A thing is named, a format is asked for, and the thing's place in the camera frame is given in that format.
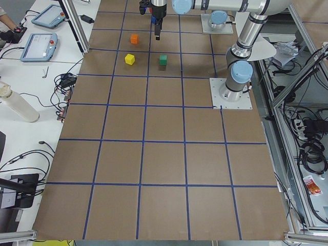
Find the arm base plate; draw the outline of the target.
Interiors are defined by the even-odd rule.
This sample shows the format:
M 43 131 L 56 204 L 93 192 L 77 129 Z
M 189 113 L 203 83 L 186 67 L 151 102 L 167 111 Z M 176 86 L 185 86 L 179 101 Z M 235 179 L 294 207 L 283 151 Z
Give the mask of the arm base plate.
M 232 92 L 226 87 L 226 78 L 210 78 L 209 81 L 213 109 L 253 109 L 247 85 L 240 92 Z
M 226 22 L 215 24 L 212 22 L 211 14 L 201 14 L 202 32 L 204 34 L 222 34 L 233 35 L 233 26 L 230 17 L 227 17 Z

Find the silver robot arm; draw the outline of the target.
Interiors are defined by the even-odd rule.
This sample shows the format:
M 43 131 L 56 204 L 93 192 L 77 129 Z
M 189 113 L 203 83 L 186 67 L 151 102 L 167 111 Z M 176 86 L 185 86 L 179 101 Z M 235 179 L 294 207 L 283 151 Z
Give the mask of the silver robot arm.
M 247 12 L 248 16 L 238 39 L 226 53 L 228 77 L 219 89 L 220 97 L 237 102 L 245 85 L 251 80 L 253 67 L 249 63 L 252 49 L 262 27 L 271 15 L 285 10 L 291 1 L 172 1 L 173 10 L 183 15 L 191 9 Z
M 222 10 L 215 10 L 211 13 L 208 25 L 212 30 L 221 30 L 226 27 L 227 24 L 234 24 L 234 21 L 230 19 L 230 15 Z

